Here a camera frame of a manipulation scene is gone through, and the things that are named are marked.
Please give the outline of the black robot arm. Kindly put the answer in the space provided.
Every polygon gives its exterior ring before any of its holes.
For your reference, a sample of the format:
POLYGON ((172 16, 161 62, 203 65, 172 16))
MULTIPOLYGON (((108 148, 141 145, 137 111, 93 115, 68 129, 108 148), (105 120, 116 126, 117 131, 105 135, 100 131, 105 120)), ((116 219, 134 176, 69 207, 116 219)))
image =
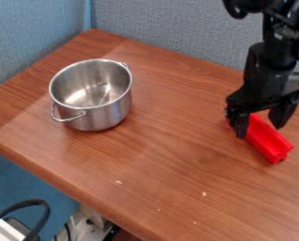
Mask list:
POLYGON ((245 136, 249 115, 265 110, 283 128, 299 105, 299 0, 223 0, 229 16, 263 15, 263 40, 248 48, 244 82, 225 97, 225 118, 245 136))

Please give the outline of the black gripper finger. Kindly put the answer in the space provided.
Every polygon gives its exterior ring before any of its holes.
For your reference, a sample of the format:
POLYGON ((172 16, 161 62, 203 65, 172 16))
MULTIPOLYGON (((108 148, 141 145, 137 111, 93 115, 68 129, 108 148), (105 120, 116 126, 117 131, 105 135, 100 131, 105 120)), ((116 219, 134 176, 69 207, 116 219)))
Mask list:
POLYGON ((272 123, 272 126, 276 129, 280 129, 285 126, 295 110, 297 103, 284 102, 273 106, 268 111, 268 119, 272 123))
POLYGON ((236 137, 244 138, 248 129, 249 115, 247 113, 231 111, 227 118, 229 120, 229 126, 235 131, 236 137))

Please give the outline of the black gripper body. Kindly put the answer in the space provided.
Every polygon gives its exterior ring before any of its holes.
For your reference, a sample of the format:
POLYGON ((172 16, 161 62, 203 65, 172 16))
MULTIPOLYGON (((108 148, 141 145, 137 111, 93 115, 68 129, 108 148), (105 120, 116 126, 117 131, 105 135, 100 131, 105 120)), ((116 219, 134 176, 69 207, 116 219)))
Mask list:
POLYGON ((225 97, 225 114, 256 113, 284 102, 299 104, 297 58, 288 50, 256 43, 248 48, 243 85, 225 97))

